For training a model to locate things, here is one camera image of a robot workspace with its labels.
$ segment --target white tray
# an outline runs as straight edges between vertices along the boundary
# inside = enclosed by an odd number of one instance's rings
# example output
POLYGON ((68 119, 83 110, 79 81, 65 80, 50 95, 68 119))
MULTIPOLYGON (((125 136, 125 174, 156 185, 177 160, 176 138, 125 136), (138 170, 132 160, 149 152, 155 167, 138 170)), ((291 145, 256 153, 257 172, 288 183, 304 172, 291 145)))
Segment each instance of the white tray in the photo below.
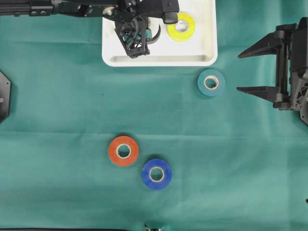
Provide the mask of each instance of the white tray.
POLYGON ((114 22, 103 19, 103 60, 109 66, 210 66, 218 57, 216 0, 179 0, 180 11, 190 14, 197 29, 187 42, 172 40, 162 19, 151 18, 152 33, 162 27, 159 41, 149 45, 151 54, 131 59, 126 56, 114 28, 114 22))

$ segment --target green cloth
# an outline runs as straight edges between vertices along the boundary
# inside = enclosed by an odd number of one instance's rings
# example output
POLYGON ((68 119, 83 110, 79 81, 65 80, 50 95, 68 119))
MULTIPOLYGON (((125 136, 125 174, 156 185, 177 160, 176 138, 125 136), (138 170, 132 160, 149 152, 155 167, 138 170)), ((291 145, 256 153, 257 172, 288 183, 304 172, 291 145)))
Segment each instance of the green cloth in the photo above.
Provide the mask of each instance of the green cloth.
POLYGON ((307 16, 307 0, 217 0, 226 79, 211 100, 204 67, 112 68, 100 18, 0 17, 0 69, 12 81, 0 125, 0 227, 169 231, 306 231, 308 127, 296 112, 238 92, 274 85, 274 56, 237 55, 277 25, 307 16), (120 134, 137 162, 113 165, 120 134), (140 173, 160 157, 171 184, 154 192, 140 173))

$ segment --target teal tape roll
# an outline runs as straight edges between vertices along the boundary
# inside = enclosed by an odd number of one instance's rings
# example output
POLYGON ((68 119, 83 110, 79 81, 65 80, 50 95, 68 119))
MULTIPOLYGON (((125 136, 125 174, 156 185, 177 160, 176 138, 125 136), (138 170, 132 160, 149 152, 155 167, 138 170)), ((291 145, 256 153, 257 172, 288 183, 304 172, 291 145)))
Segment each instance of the teal tape roll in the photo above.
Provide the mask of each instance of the teal tape roll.
POLYGON ((209 97, 215 97, 222 93, 226 85, 222 73, 209 69, 201 73, 198 78, 198 88, 200 92, 209 97))

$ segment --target red tape roll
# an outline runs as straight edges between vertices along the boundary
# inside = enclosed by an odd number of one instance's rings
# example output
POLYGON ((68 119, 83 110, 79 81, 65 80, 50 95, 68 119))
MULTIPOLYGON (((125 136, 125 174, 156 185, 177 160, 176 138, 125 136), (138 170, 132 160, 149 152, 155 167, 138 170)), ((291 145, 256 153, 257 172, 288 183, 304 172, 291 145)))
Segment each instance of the red tape roll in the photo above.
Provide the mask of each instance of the red tape roll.
POLYGON ((132 165, 137 160, 139 155, 139 147, 138 144, 131 137, 120 136, 111 142, 108 153, 109 158, 115 165, 127 167, 132 165), (118 149, 122 145, 126 145, 129 147, 129 155, 126 157, 121 157, 118 154, 118 149))

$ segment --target tape roll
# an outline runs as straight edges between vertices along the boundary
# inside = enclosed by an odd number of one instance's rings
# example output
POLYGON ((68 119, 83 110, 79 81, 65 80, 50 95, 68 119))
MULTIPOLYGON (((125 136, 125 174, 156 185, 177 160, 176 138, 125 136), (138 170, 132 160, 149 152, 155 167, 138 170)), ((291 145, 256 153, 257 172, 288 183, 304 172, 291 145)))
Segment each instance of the tape roll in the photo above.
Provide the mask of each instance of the tape roll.
POLYGON ((108 153, 110 160, 115 165, 127 167, 132 165, 137 160, 139 155, 139 147, 131 137, 120 136, 111 142, 108 153), (129 148, 129 154, 128 156, 121 157, 119 154, 119 148, 124 145, 129 148))
POLYGON ((172 171, 170 165, 161 159, 153 159, 147 162, 142 169, 141 178, 143 183, 152 190, 161 190, 167 187, 172 179, 172 171), (154 180, 151 173, 154 169, 160 169, 163 173, 162 178, 154 180))
POLYGON ((186 42, 194 35, 196 23, 187 13, 179 13, 178 18, 178 23, 167 26, 168 34, 176 42, 186 42))
POLYGON ((206 70, 198 78, 198 88, 205 96, 214 97, 221 94, 225 85, 225 78, 217 70, 206 70))

